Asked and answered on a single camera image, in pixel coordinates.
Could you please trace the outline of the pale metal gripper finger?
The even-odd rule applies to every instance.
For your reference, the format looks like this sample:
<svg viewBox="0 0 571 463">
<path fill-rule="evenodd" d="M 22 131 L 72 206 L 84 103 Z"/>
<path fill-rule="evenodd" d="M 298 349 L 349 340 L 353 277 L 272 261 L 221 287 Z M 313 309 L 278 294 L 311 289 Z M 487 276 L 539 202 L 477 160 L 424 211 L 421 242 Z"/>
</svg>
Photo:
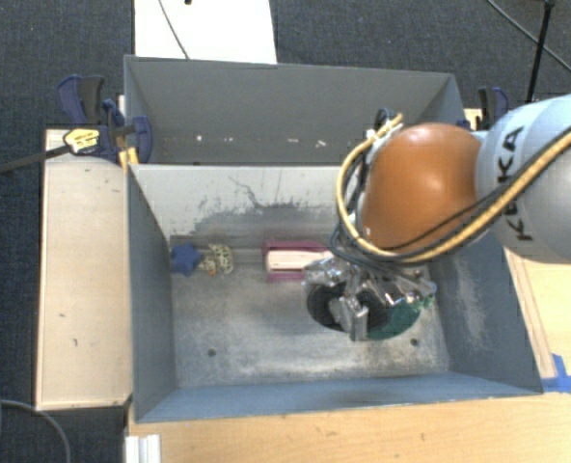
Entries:
<svg viewBox="0 0 571 463">
<path fill-rule="evenodd" d="M 351 312 L 344 297 L 334 298 L 329 301 L 329 313 L 333 323 L 341 330 L 351 329 Z"/>
<path fill-rule="evenodd" d="M 349 338 L 352 341 L 367 340 L 367 321 L 369 310 L 367 306 L 349 303 Z"/>
</svg>

